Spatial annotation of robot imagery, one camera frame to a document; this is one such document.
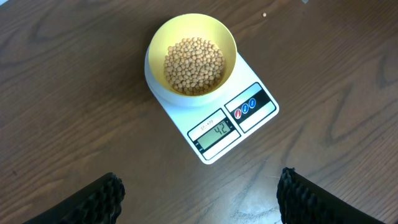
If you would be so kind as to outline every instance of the blue button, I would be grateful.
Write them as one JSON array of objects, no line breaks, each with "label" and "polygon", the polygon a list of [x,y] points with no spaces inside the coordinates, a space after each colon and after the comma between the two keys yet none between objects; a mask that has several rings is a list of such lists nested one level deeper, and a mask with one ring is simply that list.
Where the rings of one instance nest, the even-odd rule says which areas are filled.
[{"label": "blue button", "polygon": [[242,113],[246,114],[249,112],[249,105],[247,103],[244,103],[242,105]]},{"label": "blue button", "polygon": [[253,109],[253,108],[256,106],[256,99],[251,98],[251,99],[249,100],[249,106],[250,106],[250,108]]}]

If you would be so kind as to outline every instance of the digital scale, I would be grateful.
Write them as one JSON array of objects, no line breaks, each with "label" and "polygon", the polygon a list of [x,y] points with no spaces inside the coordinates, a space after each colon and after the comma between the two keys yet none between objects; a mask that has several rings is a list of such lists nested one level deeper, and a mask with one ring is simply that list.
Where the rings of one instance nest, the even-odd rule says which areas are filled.
[{"label": "digital scale", "polygon": [[150,90],[190,147],[205,164],[212,164],[279,112],[279,105],[249,65],[237,54],[235,68],[217,99],[199,107],[169,103],[157,94],[148,53],[145,76]]}]

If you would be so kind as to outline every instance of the bowl rim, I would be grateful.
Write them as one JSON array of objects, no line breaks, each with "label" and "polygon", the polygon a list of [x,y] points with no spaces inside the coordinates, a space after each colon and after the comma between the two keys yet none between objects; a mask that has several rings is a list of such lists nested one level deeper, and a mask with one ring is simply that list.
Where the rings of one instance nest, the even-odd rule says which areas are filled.
[{"label": "bowl rim", "polygon": [[[148,59],[149,59],[150,48],[151,48],[152,42],[153,42],[155,36],[156,36],[156,35],[158,34],[158,32],[161,30],[161,28],[162,28],[164,25],[166,25],[167,23],[169,23],[169,22],[171,22],[172,20],[174,20],[174,19],[177,19],[177,18],[179,18],[179,17],[184,17],[184,16],[191,16],[191,15],[198,15],[198,16],[209,17],[210,19],[213,19],[213,20],[215,20],[216,22],[220,23],[220,24],[228,31],[228,34],[232,37],[232,40],[233,40],[233,43],[234,43],[234,49],[235,49],[235,61],[234,61],[234,65],[233,65],[233,67],[232,67],[232,72],[231,72],[231,75],[232,75],[232,73],[233,73],[233,71],[234,71],[234,69],[235,69],[235,66],[236,66],[236,59],[237,59],[237,55],[238,55],[238,48],[237,48],[237,46],[236,46],[235,38],[234,38],[233,34],[231,33],[231,31],[230,31],[221,21],[219,21],[218,19],[216,19],[216,18],[214,18],[214,17],[211,17],[211,16],[209,16],[209,15],[205,15],[205,14],[201,14],[201,13],[186,13],[186,14],[182,14],[182,15],[179,15],[179,16],[175,16],[175,17],[169,19],[168,21],[166,21],[165,23],[163,23],[163,24],[156,30],[155,34],[153,35],[152,39],[150,40],[150,44],[149,44],[149,48],[148,48]],[[150,64],[149,64],[149,69],[150,69],[150,72],[151,72],[152,76],[154,76],[154,78],[155,78],[155,80],[156,80],[156,77],[155,77],[155,75],[154,75],[154,73],[153,73],[153,71],[152,71],[152,66],[151,66]],[[162,88],[164,88],[164,89],[165,89],[166,91],[168,91],[169,93],[173,93],[173,94],[175,94],[175,95],[177,95],[177,96],[182,96],[182,97],[187,97],[187,98],[198,98],[198,97],[203,97],[203,96],[212,95],[212,93],[215,93],[215,92],[217,92],[217,90],[220,90],[220,88],[221,88],[223,85],[225,85],[225,83],[231,78],[231,75],[228,77],[227,80],[225,80],[225,82],[224,82],[222,85],[218,86],[215,90],[213,90],[213,91],[211,91],[211,92],[209,92],[209,93],[205,93],[205,94],[202,94],[202,95],[198,95],[198,96],[189,96],[189,95],[185,95],[185,94],[181,94],[181,93],[176,93],[176,92],[174,92],[174,91],[170,91],[169,89],[165,88],[163,85],[161,85],[161,84],[160,84],[160,85],[161,85]]]}]

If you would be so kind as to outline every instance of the wood grain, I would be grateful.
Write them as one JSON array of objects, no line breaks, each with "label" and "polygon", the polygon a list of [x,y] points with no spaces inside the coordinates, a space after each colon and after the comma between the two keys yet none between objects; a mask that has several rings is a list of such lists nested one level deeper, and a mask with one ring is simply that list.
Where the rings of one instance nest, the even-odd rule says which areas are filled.
[{"label": "wood grain", "polygon": [[[397,11],[393,0],[8,1],[0,223],[24,222],[107,172],[126,187],[118,223],[278,223],[285,166],[396,222]],[[226,24],[280,104],[211,166],[144,80],[154,32],[188,12]]]}]

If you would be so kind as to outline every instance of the yellow bowl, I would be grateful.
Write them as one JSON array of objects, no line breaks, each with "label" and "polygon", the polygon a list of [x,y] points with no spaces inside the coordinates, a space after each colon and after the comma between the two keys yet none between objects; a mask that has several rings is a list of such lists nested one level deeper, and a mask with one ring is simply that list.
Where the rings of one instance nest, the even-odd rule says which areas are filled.
[{"label": "yellow bowl", "polygon": [[183,95],[170,86],[164,75],[164,61],[169,46],[174,46],[176,43],[181,42],[183,38],[192,37],[211,40],[221,49],[225,57],[222,80],[211,92],[219,89],[231,76],[235,67],[237,54],[234,37],[228,28],[215,18],[203,14],[185,14],[174,17],[163,24],[152,38],[149,46],[148,60],[150,70],[157,82],[166,90],[186,97],[198,96]]}]

